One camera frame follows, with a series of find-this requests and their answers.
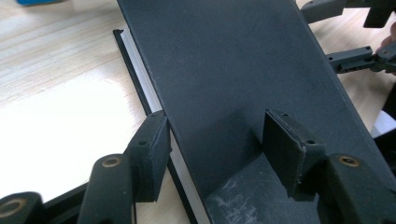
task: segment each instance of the blue object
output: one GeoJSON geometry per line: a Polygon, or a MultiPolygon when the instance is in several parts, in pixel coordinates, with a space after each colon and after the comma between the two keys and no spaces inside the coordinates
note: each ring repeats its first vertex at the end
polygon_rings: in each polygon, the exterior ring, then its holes
{"type": "Polygon", "coordinates": [[[21,5],[29,6],[29,5],[59,2],[59,0],[17,0],[17,2],[21,5]]]}

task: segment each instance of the black clamp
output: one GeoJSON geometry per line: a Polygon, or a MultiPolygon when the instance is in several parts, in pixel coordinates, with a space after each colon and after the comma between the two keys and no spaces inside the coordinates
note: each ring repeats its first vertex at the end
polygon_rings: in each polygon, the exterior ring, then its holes
{"type": "Polygon", "coordinates": [[[319,195],[321,223],[396,223],[396,194],[361,159],[326,145],[288,114],[267,110],[263,152],[295,201],[319,195]]]}

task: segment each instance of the metal screw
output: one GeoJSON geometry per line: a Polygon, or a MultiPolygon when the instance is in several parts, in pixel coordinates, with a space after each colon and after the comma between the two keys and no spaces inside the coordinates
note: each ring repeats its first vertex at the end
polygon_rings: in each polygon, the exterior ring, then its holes
{"type": "Polygon", "coordinates": [[[10,217],[19,212],[26,205],[26,199],[18,198],[0,205],[0,218],[10,217]]]}

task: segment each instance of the black panel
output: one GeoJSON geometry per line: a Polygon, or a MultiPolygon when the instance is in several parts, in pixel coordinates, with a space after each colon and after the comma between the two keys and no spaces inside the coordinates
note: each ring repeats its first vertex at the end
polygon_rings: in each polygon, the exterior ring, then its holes
{"type": "Polygon", "coordinates": [[[224,223],[228,210],[253,206],[261,222],[318,222],[316,205],[288,199],[260,155],[266,108],[299,120],[328,153],[367,161],[394,189],[388,166],[292,0],[119,3],[213,220],[224,223]],[[234,179],[244,187],[222,191],[234,179]],[[219,194],[241,198],[215,212],[210,199],[219,194]]]}

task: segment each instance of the wooden table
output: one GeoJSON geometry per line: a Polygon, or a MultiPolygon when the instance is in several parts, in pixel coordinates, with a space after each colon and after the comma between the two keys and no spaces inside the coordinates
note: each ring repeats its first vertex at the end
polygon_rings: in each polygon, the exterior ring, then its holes
{"type": "MultiPolygon", "coordinates": [[[[97,159],[121,153],[145,118],[112,34],[125,22],[115,0],[4,0],[0,11],[0,198],[37,191],[48,201],[88,181],[97,159]]],[[[311,28],[326,53],[376,49],[396,18],[363,29],[366,14],[348,9],[311,28]]],[[[339,77],[371,129],[394,76],[339,77]]],[[[159,201],[139,203],[137,215],[140,223],[189,222],[168,172],[159,201]]]]}

